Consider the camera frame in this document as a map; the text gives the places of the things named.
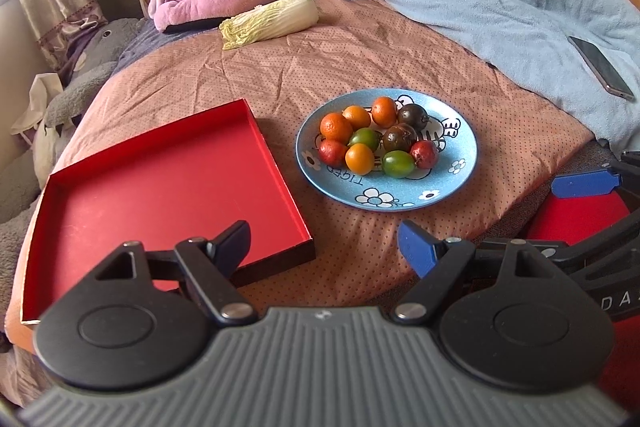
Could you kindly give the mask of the green tomato front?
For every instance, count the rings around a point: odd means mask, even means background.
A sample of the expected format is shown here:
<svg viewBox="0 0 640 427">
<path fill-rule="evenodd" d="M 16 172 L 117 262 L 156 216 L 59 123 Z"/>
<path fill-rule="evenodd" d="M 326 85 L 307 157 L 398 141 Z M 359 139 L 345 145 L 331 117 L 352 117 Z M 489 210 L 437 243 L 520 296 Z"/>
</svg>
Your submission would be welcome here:
<svg viewBox="0 0 640 427">
<path fill-rule="evenodd" d="M 385 176 L 391 176 L 394 179 L 407 178 L 416 169 L 411 155 L 404 150 L 387 152 L 382 157 L 381 165 Z"/>
</svg>

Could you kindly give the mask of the green tomato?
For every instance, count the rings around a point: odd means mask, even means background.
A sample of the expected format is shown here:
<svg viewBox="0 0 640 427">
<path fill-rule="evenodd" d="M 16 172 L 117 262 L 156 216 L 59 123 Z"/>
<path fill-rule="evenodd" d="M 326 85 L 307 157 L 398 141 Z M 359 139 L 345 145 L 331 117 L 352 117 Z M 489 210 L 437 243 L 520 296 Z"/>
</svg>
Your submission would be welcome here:
<svg viewBox="0 0 640 427">
<path fill-rule="evenodd" d="M 387 152 L 382 157 L 381 165 L 385 176 L 391 176 L 394 179 L 407 178 L 416 169 L 411 155 L 404 150 Z"/>
<path fill-rule="evenodd" d="M 375 153 L 378 150 L 382 139 L 382 133 L 372 128 L 360 128 L 356 130 L 349 139 L 348 146 L 356 144 L 367 145 Z"/>
</svg>

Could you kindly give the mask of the dark red plum fruit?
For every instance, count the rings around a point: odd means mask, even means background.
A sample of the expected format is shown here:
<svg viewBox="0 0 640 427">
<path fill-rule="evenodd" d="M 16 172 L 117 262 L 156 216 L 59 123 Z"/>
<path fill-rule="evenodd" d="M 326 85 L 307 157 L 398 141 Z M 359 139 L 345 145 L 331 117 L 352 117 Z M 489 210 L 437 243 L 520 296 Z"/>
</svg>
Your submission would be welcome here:
<svg viewBox="0 0 640 427">
<path fill-rule="evenodd" d="M 435 167 L 439 158 L 438 147 L 433 141 L 421 140 L 413 144 L 409 150 L 416 169 L 430 170 Z"/>
</svg>

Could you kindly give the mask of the large dark brown tomato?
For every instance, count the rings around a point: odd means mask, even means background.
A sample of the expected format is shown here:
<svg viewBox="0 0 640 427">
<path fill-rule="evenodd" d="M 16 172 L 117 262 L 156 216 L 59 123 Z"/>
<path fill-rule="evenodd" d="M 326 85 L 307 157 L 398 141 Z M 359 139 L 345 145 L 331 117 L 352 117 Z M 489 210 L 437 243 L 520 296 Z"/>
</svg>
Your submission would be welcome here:
<svg viewBox="0 0 640 427">
<path fill-rule="evenodd" d="M 401 152 L 409 153 L 411 147 L 420 140 L 419 135 L 413 127 L 401 122 L 389 127 L 383 135 L 382 147 L 385 152 L 393 152 L 401 150 Z"/>
</svg>

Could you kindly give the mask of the small red fruit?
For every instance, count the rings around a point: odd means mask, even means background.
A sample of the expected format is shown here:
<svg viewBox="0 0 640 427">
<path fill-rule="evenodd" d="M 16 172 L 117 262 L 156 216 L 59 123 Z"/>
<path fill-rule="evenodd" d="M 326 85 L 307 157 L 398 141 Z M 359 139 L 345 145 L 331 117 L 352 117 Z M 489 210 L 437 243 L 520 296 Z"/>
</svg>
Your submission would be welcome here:
<svg viewBox="0 0 640 427">
<path fill-rule="evenodd" d="M 342 168 L 348 147 L 336 140 L 324 139 L 318 146 L 319 158 L 324 165 Z"/>
</svg>

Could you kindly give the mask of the orange tangerine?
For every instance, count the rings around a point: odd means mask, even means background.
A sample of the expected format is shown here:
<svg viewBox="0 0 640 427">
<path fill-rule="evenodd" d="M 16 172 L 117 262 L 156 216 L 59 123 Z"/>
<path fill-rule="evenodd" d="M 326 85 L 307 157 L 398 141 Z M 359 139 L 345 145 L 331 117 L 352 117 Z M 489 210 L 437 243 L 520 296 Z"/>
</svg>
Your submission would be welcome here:
<svg viewBox="0 0 640 427">
<path fill-rule="evenodd" d="M 396 114 L 396 104 L 388 96 L 380 96 L 371 105 L 371 118 L 380 128 L 392 127 L 396 122 Z"/>
<path fill-rule="evenodd" d="M 319 131 L 325 140 L 347 144 L 352 137 L 352 125 L 342 113 L 329 113 L 319 124 Z"/>
</svg>

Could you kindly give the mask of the red shallow tray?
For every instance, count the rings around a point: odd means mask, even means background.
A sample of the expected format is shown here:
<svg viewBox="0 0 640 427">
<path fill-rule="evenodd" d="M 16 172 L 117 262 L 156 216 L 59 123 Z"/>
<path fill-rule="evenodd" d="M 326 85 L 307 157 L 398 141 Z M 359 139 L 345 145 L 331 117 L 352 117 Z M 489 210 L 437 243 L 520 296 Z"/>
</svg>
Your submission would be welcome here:
<svg viewBox="0 0 640 427">
<path fill-rule="evenodd" d="M 250 225 L 244 286 L 314 260 L 314 240 L 247 101 L 179 119 L 51 174 L 26 261 L 20 319 L 32 325 L 127 241 L 169 251 Z"/>
</svg>

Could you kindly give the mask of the smartphone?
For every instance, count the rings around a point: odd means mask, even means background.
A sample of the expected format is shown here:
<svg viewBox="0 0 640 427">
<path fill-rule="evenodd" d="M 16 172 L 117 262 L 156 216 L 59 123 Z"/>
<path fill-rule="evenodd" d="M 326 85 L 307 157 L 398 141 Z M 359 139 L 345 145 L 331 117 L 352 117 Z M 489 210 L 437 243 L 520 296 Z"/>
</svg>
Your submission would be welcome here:
<svg viewBox="0 0 640 427">
<path fill-rule="evenodd" d="M 593 43 L 577 37 L 569 36 L 568 41 L 574 46 L 579 55 L 587 64 L 593 75 L 596 76 L 602 88 L 610 95 L 617 96 L 628 102 L 636 101 L 634 92 L 611 62 L 600 49 Z"/>
</svg>

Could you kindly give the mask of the blue cartoon plate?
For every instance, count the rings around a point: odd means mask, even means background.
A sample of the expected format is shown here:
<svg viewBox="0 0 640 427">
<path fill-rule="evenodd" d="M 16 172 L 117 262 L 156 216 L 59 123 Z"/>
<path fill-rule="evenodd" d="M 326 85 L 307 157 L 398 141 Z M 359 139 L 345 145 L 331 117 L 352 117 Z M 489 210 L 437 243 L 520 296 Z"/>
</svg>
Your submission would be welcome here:
<svg viewBox="0 0 640 427">
<path fill-rule="evenodd" d="M 435 164 L 421 169 L 409 152 L 390 152 L 378 140 L 372 170 L 366 174 L 347 165 L 326 165 L 320 156 L 322 118 L 350 106 L 370 110 L 384 96 L 397 112 L 411 104 L 423 109 L 428 123 L 416 136 L 434 145 Z M 418 91 L 380 88 L 343 94 L 315 109 L 297 132 L 295 156 L 309 183 L 330 199 L 357 209 L 401 212 L 434 205 L 458 191 L 476 166 L 478 145 L 470 124 L 447 103 Z"/>
</svg>

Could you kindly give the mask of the green tomato back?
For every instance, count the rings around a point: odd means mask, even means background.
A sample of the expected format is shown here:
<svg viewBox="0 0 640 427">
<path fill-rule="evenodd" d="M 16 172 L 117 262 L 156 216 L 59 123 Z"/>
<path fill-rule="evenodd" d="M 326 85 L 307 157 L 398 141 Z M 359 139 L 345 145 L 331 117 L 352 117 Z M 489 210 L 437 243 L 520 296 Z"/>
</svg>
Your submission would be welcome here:
<svg viewBox="0 0 640 427">
<path fill-rule="evenodd" d="M 348 146 L 356 144 L 367 145 L 375 153 L 378 150 L 382 139 L 382 133 L 372 128 L 360 128 L 356 130 L 349 139 Z"/>
</svg>

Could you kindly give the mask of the dark purple tomato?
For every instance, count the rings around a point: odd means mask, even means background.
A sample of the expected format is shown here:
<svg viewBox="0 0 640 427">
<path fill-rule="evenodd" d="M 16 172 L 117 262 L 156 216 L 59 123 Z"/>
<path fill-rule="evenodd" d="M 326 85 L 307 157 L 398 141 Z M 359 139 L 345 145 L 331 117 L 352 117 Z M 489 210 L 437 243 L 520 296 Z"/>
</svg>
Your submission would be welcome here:
<svg viewBox="0 0 640 427">
<path fill-rule="evenodd" d="M 416 132 L 422 132 L 428 124 L 428 113 L 420 105 L 410 103 L 398 109 L 399 124 L 408 124 Z"/>
</svg>

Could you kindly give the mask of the small orange tomato back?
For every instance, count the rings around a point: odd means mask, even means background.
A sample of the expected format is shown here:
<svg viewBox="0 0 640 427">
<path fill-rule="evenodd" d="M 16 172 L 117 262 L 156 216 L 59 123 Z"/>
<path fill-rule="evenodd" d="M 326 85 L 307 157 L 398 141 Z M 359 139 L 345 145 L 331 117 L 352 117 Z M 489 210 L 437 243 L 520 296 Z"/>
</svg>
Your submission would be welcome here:
<svg viewBox="0 0 640 427">
<path fill-rule="evenodd" d="M 342 115 L 352 126 L 352 131 L 367 128 L 371 124 L 370 113 L 367 109 L 358 105 L 346 107 L 343 110 Z"/>
</svg>

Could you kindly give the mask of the white tote bag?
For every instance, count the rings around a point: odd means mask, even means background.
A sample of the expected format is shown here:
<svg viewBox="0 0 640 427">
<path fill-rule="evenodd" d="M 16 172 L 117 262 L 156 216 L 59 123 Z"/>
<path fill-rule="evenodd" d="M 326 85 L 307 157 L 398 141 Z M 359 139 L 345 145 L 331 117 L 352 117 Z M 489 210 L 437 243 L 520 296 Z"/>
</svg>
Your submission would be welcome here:
<svg viewBox="0 0 640 427">
<path fill-rule="evenodd" d="M 46 115 L 50 102 L 63 92 L 63 85 L 56 72 L 42 72 L 32 80 L 28 103 L 24 113 L 10 128 L 10 135 L 23 134 L 36 129 Z"/>
</svg>

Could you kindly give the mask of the grey plush totoro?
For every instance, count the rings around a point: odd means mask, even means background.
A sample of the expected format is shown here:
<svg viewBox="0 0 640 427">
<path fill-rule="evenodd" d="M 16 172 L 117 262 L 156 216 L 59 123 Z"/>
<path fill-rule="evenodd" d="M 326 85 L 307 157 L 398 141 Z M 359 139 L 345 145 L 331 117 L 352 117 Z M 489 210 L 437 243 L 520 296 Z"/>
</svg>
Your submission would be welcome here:
<svg viewBox="0 0 640 427">
<path fill-rule="evenodd" d="M 1 173 L 1 311 L 8 309 L 17 260 L 43 185 L 81 117 L 106 80 L 120 54 L 141 31 L 145 20 L 120 18 L 83 31 L 57 72 L 63 92 L 49 104 L 36 129 L 21 135 L 32 144 Z"/>
</svg>

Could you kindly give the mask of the napa cabbage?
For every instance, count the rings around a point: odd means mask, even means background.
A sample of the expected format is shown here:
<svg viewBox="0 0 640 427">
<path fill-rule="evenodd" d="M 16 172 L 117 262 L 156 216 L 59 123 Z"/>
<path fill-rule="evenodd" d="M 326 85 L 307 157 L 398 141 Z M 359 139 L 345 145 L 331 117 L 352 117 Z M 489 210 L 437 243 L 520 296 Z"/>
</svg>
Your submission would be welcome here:
<svg viewBox="0 0 640 427">
<path fill-rule="evenodd" d="M 285 37 L 318 23 L 314 0 L 278 0 L 235 15 L 219 25 L 222 49 L 229 51 L 258 41 Z"/>
</svg>

